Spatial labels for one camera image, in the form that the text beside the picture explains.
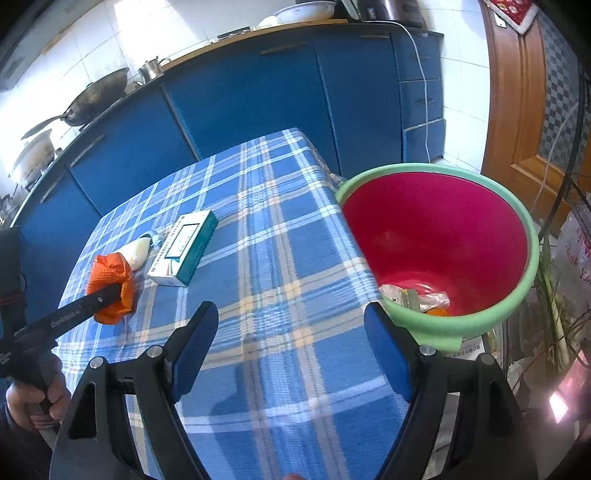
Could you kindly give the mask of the person's left hand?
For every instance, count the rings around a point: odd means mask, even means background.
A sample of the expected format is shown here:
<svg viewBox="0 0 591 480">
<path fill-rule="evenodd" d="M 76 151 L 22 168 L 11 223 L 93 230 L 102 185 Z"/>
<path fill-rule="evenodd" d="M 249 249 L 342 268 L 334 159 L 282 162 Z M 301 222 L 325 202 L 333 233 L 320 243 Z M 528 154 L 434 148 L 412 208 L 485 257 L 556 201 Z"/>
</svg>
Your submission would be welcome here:
<svg viewBox="0 0 591 480">
<path fill-rule="evenodd" d="M 70 404 L 71 394 L 65 377 L 57 373 L 46 392 L 22 382 L 13 383 L 6 393 L 8 411 L 16 424 L 28 431 L 45 430 L 62 421 Z M 50 404 L 47 413 L 33 413 L 34 405 L 45 400 Z"/>
</svg>

